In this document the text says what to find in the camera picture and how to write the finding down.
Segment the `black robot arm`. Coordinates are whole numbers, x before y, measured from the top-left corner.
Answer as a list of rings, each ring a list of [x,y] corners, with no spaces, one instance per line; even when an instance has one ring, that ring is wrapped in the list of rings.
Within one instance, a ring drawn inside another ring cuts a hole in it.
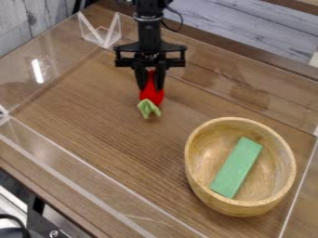
[[[145,88],[149,71],[153,68],[153,86],[159,91],[164,88],[167,70],[185,66],[185,45],[168,43],[161,38],[164,10],[175,12],[168,5],[172,0],[132,0],[132,15],[137,25],[137,41],[127,45],[113,46],[115,66],[133,69],[136,84]]]

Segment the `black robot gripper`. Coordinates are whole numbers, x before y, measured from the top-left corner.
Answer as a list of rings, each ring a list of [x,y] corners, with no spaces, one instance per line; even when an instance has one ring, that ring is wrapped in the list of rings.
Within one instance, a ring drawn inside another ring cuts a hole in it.
[[[185,66],[185,45],[175,45],[163,42],[152,51],[139,48],[139,43],[113,46],[115,66],[133,68],[137,87],[144,89],[148,81],[145,67],[155,67],[155,89],[160,91],[164,87],[165,68]]]

